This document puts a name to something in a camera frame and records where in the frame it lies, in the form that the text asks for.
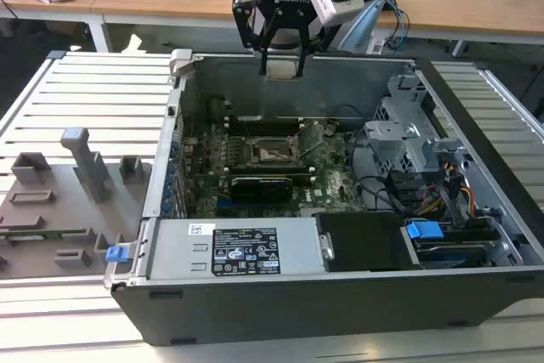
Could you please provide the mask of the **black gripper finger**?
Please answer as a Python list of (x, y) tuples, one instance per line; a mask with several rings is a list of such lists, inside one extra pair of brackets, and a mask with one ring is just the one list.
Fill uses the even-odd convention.
[(297, 77), (303, 76), (303, 68), (308, 55), (324, 53), (337, 35), (336, 26), (322, 26), (315, 37), (309, 35), (309, 26), (316, 19), (315, 12), (298, 16), (298, 34), (300, 38), (300, 55), (297, 66)]
[[(276, 32), (280, 29), (281, 9), (273, 0), (233, 0), (232, 12), (242, 44), (261, 54), (259, 74), (267, 72), (268, 48)], [(250, 26), (250, 17), (259, 12), (263, 16), (263, 26), (257, 34)]]

